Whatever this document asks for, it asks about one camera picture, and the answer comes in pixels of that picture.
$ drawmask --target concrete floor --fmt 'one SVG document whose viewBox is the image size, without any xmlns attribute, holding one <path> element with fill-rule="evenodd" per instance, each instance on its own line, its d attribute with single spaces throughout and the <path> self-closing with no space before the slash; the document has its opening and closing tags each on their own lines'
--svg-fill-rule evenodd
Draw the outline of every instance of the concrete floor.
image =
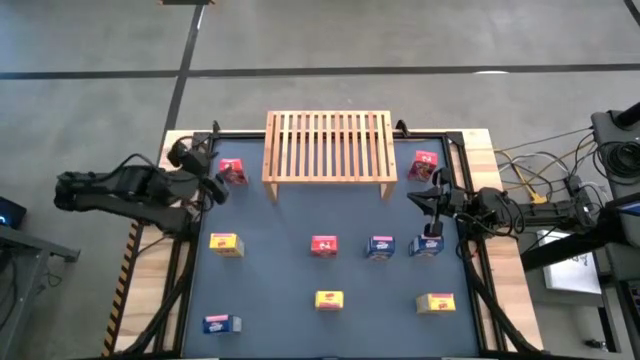
<svg viewBox="0 0 640 360">
<path fill-rule="evenodd" d="M 177 69 L 192 15 L 153 0 L 0 0 L 0 72 Z M 622 0 L 221 0 L 206 9 L 192 68 L 616 62 L 640 62 L 640 28 Z M 411 127 L 489 128 L 507 147 L 624 109 L 638 101 L 639 82 L 639 72 L 190 79 L 177 128 L 217 119 L 260 129 L 270 109 L 389 109 Z M 132 152 L 155 158 L 174 84 L 0 81 L 0 151 L 13 154 L 0 194 L 29 209 L 27 232 L 82 248 L 75 265 L 51 263 L 64 281 L 38 297 L 21 358 L 99 354 L 128 221 L 55 209 L 55 176 L 108 170 Z M 580 137 L 513 153 L 563 154 Z M 604 184 L 588 165 L 580 175 Z M 581 345 L 601 337 L 595 308 L 535 308 L 547 350 L 630 357 L 626 344 L 608 355 Z"/>
</svg>

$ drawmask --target black floor line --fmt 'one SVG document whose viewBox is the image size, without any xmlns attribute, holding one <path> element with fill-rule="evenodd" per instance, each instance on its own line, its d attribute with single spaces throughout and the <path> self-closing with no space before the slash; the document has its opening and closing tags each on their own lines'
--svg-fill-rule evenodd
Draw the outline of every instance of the black floor line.
<svg viewBox="0 0 640 360">
<path fill-rule="evenodd" d="M 0 72 L 0 80 L 82 80 L 174 78 L 178 70 Z"/>
<path fill-rule="evenodd" d="M 475 74 L 502 71 L 526 73 L 572 73 L 599 71 L 639 71 L 640 63 L 567 64 L 567 65 L 479 65 L 479 66 L 385 66 L 385 67 L 325 67 L 325 68 L 265 68 L 265 69 L 203 69 L 189 70 L 192 78 L 257 78 L 303 76 L 358 75 L 437 75 Z"/>
<path fill-rule="evenodd" d="M 633 3 L 633 0 L 624 0 L 624 4 L 627 6 L 627 9 L 629 9 L 629 12 L 631 13 L 631 16 L 633 16 L 633 19 L 636 21 L 636 24 L 640 26 L 640 11 L 638 11 L 636 4 Z"/>
<path fill-rule="evenodd" d="M 193 18 L 191 19 L 189 35 L 187 37 L 187 44 L 184 47 L 184 53 L 182 55 L 182 62 L 180 63 L 180 72 L 178 74 L 178 78 L 176 79 L 176 85 L 173 89 L 173 95 L 171 96 L 171 103 L 169 104 L 169 111 L 167 113 L 167 121 L 164 124 L 163 134 L 166 134 L 167 131 L 176 128 L 176 123 L 178 121 L 178 112 L 180 111 L 180 103 L 182 102 L 184 88 L 187 84 L 189 67 L 191 66 L 191 59 L 193 58 L 193 52 L 196 47 L 196 40 L 198 39 L 198 32 L 200 31 L 200 21 L 202 20 L 203 13 L 204 6 L 196 6 L 193 12 Z"/>
</svg>

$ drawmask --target small box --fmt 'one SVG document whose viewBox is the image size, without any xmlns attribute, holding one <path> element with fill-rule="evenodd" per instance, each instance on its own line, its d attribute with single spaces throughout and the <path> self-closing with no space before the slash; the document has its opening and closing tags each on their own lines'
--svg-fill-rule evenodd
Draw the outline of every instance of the small box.
<svg viewBox="0 0 640 360">
<path fill-rule="evenodd" d="M 453 294 L 424 294 L 416 299 L 418 314 L 456 311 Z"/>
<path fill-rule="evenodd" d="M 205 316 L 202 331 L 205 334 L 239 333 L 242 331 L 242 319 L 234 315 Z"/>
<path fill-rule="evenodd" d="M 393 236 L 372 236 L 365 251 L 369 259 L 387 260 L 396 251 L 396 241 Z"/>
<path fill-rule="evenodd" d="M 444 239 L 441 236 L 416 236 L 409 243 L 409 256 L 436 256 L 444 249 Z"/>
<path fill-rule="evenodd" d="M 416 157 L 409 170 L 409 180 L 429 181 L 438 166 L 438 154 L 428 151 L 416 151 Z"/>
<path fill-rule="evenodd" d="M 220 171 L 225 171 L 224 180 L 233 185 L 246 185 L 249 183 L 248 177 L 244 174 L 242 159 L 220 159 Z"/>
<path fill-rule="evenodd" d="M 212 233 L 209 248 L 224 257 L 244 256 L 244 242 L 236 234 Z"/>
<path fill-rule="evenodd" d="M 316 310 L 342 310 L 343 307 L 342 291 L 316 291 Z"/>
<path fill-rule="evenodd" d="M 338 255 L 338 237 L 335 235 L 312 236 L 311 254 L 319 257 L 336 257 Z"/>
</svg>

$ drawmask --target wooden slatted shelf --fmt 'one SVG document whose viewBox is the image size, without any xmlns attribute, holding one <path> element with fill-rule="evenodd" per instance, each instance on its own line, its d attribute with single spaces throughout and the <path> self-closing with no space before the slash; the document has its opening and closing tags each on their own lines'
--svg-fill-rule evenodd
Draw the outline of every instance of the wooden slatted shelf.
<svg viewBox="0 0 640 360">
<path fill-rule="evenodd" d="M 389 111 L 270 111 L 262 182 L 273 202 L 280 184 L 380 184 L 389 199 L 398 175 Z"/>
</svg>

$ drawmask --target yellow and black warning tape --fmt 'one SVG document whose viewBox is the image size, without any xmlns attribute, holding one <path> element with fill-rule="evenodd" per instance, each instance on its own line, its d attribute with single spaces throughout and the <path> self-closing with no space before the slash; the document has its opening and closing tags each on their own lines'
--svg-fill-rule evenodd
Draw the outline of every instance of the yellow and black warning tape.
<svg viewBox="0 0 640 360">
<path fill-rule="evenodd" d="M 120 322 L 122 321 L 124 304 L 126 302 L 129 285 L 131 284 L 131 273 L 135 265 L 134 254 L 138 251 L 137 248 L 140 243 L 142 227 L 143 226 L 134 222 L 131 223 L 131 228 L 129 229 L 129 238 L 127 239 L 127 246 L 124 250 L 124 259 L 122 260 L 122 266 L 120 267 L 120 276 L 118 277 L 118 283 L 116 284 L 111 314 L 109 314 L 109 322 L 107 323 L 107 334 L 104 337 L 102 356 L 109 356 L 114 352 L 118 330 L 120 329 Z"/>
</svg>

